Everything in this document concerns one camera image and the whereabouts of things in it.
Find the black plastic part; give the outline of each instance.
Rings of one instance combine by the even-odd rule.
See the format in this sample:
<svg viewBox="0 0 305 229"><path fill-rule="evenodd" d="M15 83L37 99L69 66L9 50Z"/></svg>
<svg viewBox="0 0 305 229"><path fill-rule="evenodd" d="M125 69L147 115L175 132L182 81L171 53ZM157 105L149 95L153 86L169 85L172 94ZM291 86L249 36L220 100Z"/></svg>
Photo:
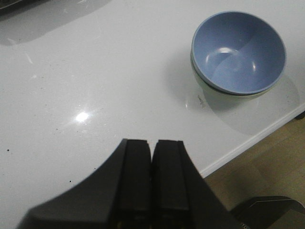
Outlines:
<svg viewBox="0 0 305 229"><path fill-rule="evenodd" d="M148 229L151 222L151 153L146 141L129 140L116 213L118 229Z"/></svg>
<svg viewBox="0 0 305 229"><path fill-rule="evenodd" d="M295 117L296 120L301 120L303 118L305 118L305 111L303 113L299 114L297 117Z"/></svg>
<svg viewBox="0 0 305 229"><path fill-rule="evenodd" d="M182 141L159 141L152 171L153 209L158 213L154 228L241 228L198 173Z"/></svg>
<svg viewBox="0 0 305 229"><path fill-rule="evenodd" d="M189 228L190 209L177 142L160 140L152 158L154 228Z"/></svg>
<svg viewBox="0 0 305 229"><path fill-rule="evenodd" d="M124 139L113 154L91 176L64 194L32 208L18 229L106 229L117 228L116 215L124 209L127 212L149 211L149 172L136 173L135 170L123 175L137 162L144 170L149 170L150 153L145 141ZM143 186L132 179L144 181ZM125 192L142 192L127 201Z"/></svg>
<svg viewBox="0 0 305 229"><path fill-rule="evenodd" d="M282 196L252 198L235 207L231 213L251 229L266 229L289 210L305 214L302 204Z"/></svg>

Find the bowl rim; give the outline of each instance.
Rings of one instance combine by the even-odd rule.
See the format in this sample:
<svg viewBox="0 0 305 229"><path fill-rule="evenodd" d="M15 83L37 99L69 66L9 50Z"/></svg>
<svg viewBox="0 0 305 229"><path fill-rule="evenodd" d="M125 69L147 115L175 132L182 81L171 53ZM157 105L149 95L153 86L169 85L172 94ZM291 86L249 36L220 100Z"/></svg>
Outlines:
<svg viewBox="0 0 305 229"><path fill-rule="evenodd" d="M223 88L221 87L220 85L212 82L209 78L205 77L205 73L202 71L202 69L199 68L199 65L197 63L197 60L194 56L194 40L197 36L197 33L198 31L201 29L201 27L203 26L203 24L205 24L208 20L210 20L211 18L214 18L218 15L221 15L221 14L227 14L227 13L239 13L239 14L245 14L245 15L249 15L251 17L254 17L260 21L262 21L263 23L265 23L267 26L269 26L274 32L275 34L277 35L277 37L279 38L282 46L283 46L283 49L284 49L284 64L283 64L283 67L282 67L282 70L281 72L279 73L279 75L277 76L277 78L269 85L267 85L266 87L264 88L261 88L261 89L258 89L258 90L255 90L255 91L247 91L247 92L243 92L243 91L232 91L232 90L228 90L226 88ZM200 23L200 25L197 27L194 35L193 35L193 39L192 39L192 47L191 47L191 58L192 58L192 61L193 61L193 65L195 67L195 70L197 72L197 74L200 76L200 78L202 78L207 84L209 84L210 86L220 90L220 91L223 91L225 93L228 93L228 94L235 94L235 95L251 95L251 94L257 94L257 93L260 93L260 92L263 92L269 88L271 88L274 84L276 84L276 82L282 77L283 75L283 72L285 70L285 67L286 67L286 62L287 62L287 56L286 56L286 47L285 47L285 44L283 42L283 39L281 38L281 36L279 35L279 33L269 24L267 23L265 20L253 15L253 14L250 14L250 13L247 13L247 12L242 12L242 11L235 11L235 10L229 10L229 11L222 11L222 12L219 12L219 13L216 13L216 14L213 14L212 16L206 18L203 22Z"/></svg>

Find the wooden floor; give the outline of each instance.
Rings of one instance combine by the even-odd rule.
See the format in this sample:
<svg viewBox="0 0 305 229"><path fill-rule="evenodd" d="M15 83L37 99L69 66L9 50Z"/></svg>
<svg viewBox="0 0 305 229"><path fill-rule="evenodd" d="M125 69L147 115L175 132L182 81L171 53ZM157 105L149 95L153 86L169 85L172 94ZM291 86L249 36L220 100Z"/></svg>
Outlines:
<svg viewBox="0 0 305 229"><path fill-rule="evenodd" d="M305 118L290 121L205 180L228 210L256 196L305 204Z"/></svg>

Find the white table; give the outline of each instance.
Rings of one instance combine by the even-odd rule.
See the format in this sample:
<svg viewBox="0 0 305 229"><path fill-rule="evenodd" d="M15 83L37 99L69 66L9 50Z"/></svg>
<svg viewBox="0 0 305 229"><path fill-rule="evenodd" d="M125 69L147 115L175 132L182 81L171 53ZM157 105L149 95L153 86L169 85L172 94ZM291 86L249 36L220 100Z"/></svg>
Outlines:
<svg viewBox="0 0 305 229"><path fill-rule="evenodd" d="M261 17L286 45L281 81L253 100L204 94L192 73L194 31L225 10ZM1 16L0 229L122 138L183 140L206 176L304 111L304 11L304 0L41 0Z"/></svg>

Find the blue bowl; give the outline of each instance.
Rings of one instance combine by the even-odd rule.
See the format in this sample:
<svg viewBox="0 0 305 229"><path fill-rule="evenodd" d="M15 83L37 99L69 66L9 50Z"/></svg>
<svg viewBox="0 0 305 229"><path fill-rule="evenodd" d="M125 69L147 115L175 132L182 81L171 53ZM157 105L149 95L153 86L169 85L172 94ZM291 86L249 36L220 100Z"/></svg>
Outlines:
<svg viewBox="0 0 305 229"><path fill-rule="evenodd" d="M285 47L265 21L242 12L222 12L196 30L191 58L198 75L229 94L249 95L269 89L285 66Z"/></svg>

